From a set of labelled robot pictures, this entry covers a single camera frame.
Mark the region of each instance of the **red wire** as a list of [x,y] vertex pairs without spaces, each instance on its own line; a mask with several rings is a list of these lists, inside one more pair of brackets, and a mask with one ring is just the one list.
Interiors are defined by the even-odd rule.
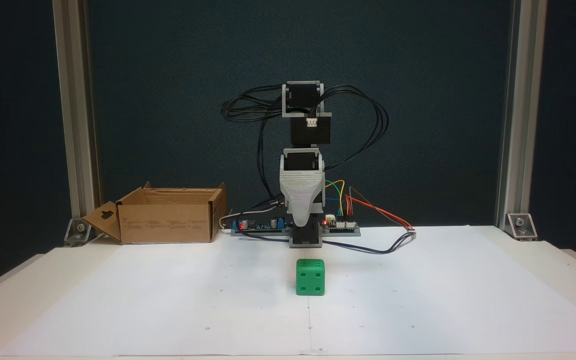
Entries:
[[380,212],[380,213],[382,213],[382,214],[384,214],[384,215],[388,215],[389,217],[391,217],[391,218],[395,219],[396,221],[398,221],[404,228],[407,228],[407,229],[412,229],[412,228],[413,228],[413,226],[410,225],[410,223],[409,223],[408,221],[400,218],[399,216],[397,216],[397,215],[395,215],[395,214],[392,214],[392,213],[390,213],[390,212],[388,212],[388,211],[386,211],[386,210],[384,210],[384,209],[381,209],[381,208],[379,208],[379,207],[376,207],[375,205],[370,205],[370,203],[363,202],[363,201],[358,200],[358,199],[356,199],[356,198],[354,198],[354,197],[353,197],[353,198],[350,198],[350,196],[348,196],[348,195],[345,196],[345,202],[346,202],[346,203],[350,203],[351,199],[352,199],[353,202],[357,202],[357,203],[359,203],[359,204],[361,204],[361,205],[364,205],[364,207],[373,208],[373,209],[377,210],[378,212]]

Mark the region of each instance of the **open cardboard box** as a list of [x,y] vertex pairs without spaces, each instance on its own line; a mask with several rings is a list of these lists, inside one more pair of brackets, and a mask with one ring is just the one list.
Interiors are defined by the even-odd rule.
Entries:
[[209,243],[226,215],[226,185],[153,188],[147,182],[83,219],[122,244]]

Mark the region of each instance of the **white table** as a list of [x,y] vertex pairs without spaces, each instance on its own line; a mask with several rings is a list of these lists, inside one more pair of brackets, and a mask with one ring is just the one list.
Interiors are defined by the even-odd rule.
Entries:
[[[482,235],[513,257],[539,280],[576,306],[576,258],[540,241],[520,243],[493,226],[475,227]],[[32,263],[24,264],[21,271],[0,282],[0,350],[16,338],[35,319],[45,312],[73,286],[84,280],[103,260],[120,245],[114,240],[101,238],[80,248],[55,248]],[[182,359],[184,357],[126,357],[130,359]],[[202,360],[214,358],[202,356]],[[267,357],[250,357],[258,360]],[[304,355],[282,358],[304,359]],[[330,358],[350,358],[332,356]],[[375,358],[412,360],[576,360],[576,353],[528,353],[500,355],[390,355]],[[19,357],[20,360],[70,360],[71,357]]]

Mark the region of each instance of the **green dice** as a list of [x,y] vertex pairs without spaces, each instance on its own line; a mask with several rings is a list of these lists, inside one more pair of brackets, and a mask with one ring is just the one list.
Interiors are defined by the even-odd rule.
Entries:
[[297,295],[324,295],[326,268],[322,259],[297,260]]

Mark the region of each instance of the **white power cable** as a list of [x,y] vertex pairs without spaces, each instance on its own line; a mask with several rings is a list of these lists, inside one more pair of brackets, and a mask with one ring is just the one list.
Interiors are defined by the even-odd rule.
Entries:
[[226,216],[224,216],[224,217],[222,217],[222,218],[219,219],[219,226],[221,226],[222,229],[225,227],[225,226],[224,226],[224,219],[230,219],[230,218],[238,217],[238,216],[240,216],[240,215],[267,213],[267,212],[269,212],[270,210],[272,210],[272,209],[274,209],[274,208],[276,208],[276,207],[277,207],[277,206],[275,205],[275,206],[273,206],[273,207],[268,207],[268,208],[265,209],[265,210],[246,211],[246,212],[238,212],[238,213],[236,213],[236,214],[229,214],[229,215],[226,215]]

